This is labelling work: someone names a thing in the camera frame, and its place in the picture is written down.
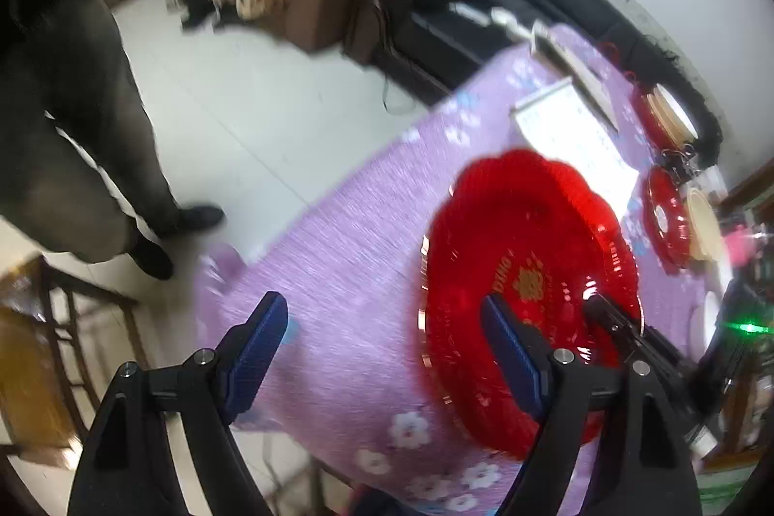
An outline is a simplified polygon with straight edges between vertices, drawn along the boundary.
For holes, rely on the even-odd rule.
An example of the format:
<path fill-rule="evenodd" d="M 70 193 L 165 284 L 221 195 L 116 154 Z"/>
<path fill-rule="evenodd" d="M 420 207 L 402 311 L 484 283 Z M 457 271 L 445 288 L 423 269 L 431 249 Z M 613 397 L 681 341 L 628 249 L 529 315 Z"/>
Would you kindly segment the white paper bowl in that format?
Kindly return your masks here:
<path fill-rule="evenodd" d="M 720 311 L 720 298 L 708 291 L 703 303 L 692 312 L 689 321 L 689 357 L 698 363 L 710 347 L 716 331 L 717 316 Z"/>

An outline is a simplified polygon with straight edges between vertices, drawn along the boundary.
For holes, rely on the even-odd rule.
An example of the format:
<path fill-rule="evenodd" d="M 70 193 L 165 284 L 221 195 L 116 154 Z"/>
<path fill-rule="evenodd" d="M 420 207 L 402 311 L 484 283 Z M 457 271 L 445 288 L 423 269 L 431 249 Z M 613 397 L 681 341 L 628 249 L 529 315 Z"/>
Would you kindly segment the small red plastic plate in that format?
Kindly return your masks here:
<path fill-rule="evenodd" d="M 652 166 L 643 182 L 643 225 L 668 275 L 678 275 L 690 262 L 690 226 L 680 191 L 669 173 Z"/>

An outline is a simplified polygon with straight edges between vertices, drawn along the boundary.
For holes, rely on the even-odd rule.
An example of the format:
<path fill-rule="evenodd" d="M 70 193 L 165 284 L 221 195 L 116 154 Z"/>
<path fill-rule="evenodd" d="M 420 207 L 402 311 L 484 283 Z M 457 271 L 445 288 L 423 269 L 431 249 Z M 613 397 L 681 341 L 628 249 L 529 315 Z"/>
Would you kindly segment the large red wedding plate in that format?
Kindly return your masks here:
<path fill-rule="evenodd" d="M 639 274 L 609 204 L 567 163 L 513 149 L 469 163 L 435 213 L 425 254 L 425 365 L 474 442 L 525 460 L 538 424 L 510 395 L 481 329 L 500 295 L 517 320 L 584 363 L 621 365 L 585 317 L 595 294 L 641 321 Z"/>

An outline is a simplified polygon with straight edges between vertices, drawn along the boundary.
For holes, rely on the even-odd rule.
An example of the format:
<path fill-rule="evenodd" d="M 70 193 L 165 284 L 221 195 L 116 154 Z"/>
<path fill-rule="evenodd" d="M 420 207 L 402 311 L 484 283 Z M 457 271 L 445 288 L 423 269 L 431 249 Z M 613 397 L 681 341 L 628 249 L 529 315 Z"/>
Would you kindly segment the wooden chair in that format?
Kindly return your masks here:
<path fill-rule="evenodd" d="M 1 277 L 1 454 L 75 469 L 87 422 L 76 394 L 100 405 L 81 322 L 117 308 L 139 366 L 148 359 L 135 320 L 139 301 L 51 266 L 38 254 Z"/>

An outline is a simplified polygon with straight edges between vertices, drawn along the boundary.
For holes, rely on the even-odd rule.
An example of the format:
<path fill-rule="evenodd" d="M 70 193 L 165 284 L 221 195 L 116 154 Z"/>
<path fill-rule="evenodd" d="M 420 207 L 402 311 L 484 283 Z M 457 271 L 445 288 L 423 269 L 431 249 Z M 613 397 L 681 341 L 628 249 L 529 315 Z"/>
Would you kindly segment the beige plastic bowl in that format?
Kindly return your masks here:
<path fill-rule="evenodd" d="M 689 187 L 685 192 L 685 207 L 691 257 L 695 261 L 719 262 L 727 254 L 727 249 L 710 199 L 698 187 Z"/>

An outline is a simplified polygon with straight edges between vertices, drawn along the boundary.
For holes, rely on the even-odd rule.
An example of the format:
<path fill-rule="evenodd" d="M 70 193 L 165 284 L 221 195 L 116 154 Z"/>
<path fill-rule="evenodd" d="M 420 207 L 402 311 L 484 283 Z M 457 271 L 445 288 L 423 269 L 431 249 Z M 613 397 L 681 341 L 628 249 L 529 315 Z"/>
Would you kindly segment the purple floral tablecloth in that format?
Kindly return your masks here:
<path fill-rule="evenodd" d="M 197 318 L 214 343 L 280 292 L 289 329 L 236 431 L 280 432 L 357 483 L 428 515 L 490 515 L 512 458 L 468 438 L 421 359 L 421 243 L 458 173 L 526 143 L 516 102 L 555 76 L 509 48 L 245 263 L 216 250 Z"/>

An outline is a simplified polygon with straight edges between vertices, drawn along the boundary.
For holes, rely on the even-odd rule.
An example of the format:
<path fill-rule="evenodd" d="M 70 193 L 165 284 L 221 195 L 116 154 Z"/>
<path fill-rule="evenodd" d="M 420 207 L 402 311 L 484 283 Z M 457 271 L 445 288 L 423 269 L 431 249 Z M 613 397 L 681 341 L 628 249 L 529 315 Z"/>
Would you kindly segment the white paper sheet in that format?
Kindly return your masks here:
<path fill-rule="evenodd" d="M 545 159 L 576 169 L 618 220 L 627 215 L 639 173 L 623 160 L 608 129 L 586 106 L 571 78 L 521 98 L 510 110 L 510 118 L 531 148 Z"/>

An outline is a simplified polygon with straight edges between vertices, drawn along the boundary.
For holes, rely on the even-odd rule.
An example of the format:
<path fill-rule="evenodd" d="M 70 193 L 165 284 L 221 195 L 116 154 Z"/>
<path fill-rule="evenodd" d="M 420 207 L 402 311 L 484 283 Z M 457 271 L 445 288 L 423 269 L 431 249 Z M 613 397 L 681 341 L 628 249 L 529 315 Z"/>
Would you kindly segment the person in dark trousers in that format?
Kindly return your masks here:
<path fill-rule="evenodd" d="M 104 0 L 1 0 L 1 216 L 52 253 L 128 255 L 159 280 L 162 240 L 224 219 L 173 198 Z"/>

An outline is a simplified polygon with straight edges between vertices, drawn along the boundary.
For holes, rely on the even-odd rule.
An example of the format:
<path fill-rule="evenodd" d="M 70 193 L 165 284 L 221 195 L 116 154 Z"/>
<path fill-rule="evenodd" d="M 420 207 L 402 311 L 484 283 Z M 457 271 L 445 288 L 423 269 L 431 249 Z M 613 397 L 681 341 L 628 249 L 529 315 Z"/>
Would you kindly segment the flat book on table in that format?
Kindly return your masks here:
<path fill-rule="evenodd" d="M 568 47 L 560 43 L 543 22 L 535 21 L 531 26 L 531 52 L 542 61 L 547 61 L 564 76 L 571 78 L 583 96 L 592 106 L 594 113 L 599 115 L 615 132 L 619 131 L 617 115 L 608 89 L 593 71 Z"/>

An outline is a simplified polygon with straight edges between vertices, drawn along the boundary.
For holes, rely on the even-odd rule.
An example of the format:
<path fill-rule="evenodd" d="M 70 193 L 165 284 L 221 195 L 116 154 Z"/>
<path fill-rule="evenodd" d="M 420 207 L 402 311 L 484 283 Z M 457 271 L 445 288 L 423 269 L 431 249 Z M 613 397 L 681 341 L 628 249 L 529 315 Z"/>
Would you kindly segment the black sofa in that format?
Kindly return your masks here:
<path fill-rule="evenodd" d="M 719 160 L 723 132 L 677 55 L 640 31 L 608 0 L 354 0 L 344 51 L 363 67 L 382 69 L 433 106 L 470 80 L 509 41 L 490 24 L 503 8 L 522 25 L 566 25 L 597 48 L 632 83 L 664 85 L 698 128 L 693 147 L 703 168 Z"/>

